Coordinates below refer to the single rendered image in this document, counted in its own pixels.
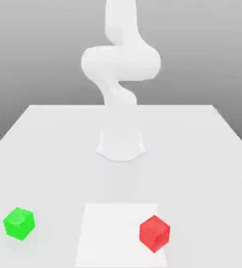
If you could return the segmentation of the small red cube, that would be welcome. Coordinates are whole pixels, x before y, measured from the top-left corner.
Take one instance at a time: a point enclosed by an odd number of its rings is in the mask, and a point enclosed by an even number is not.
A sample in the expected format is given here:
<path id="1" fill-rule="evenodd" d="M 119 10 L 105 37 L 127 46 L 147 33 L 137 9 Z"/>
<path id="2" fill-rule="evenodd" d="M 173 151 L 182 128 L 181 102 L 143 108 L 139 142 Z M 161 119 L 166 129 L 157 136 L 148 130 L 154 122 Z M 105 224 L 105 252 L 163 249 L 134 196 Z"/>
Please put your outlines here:
<path id="1" fill-rule="evenodd" d="M 169 242 L 170 226 L 153 215 L 140 224 L 139 240 L 153 253 Z"/>

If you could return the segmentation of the small green cube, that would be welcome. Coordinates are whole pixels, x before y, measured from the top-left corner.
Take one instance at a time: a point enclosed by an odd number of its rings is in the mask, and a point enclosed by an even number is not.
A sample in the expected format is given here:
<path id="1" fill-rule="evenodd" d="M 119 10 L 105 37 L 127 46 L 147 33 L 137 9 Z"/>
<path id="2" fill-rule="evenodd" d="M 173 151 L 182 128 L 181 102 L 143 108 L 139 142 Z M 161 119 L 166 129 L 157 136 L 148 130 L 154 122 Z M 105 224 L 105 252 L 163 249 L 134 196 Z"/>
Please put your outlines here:
<path id="1" fill-rule="evenodd" d="M 23 241 L 35 227 L 34 214 L 16 207 L 3 219 L 6 234 Z"/>

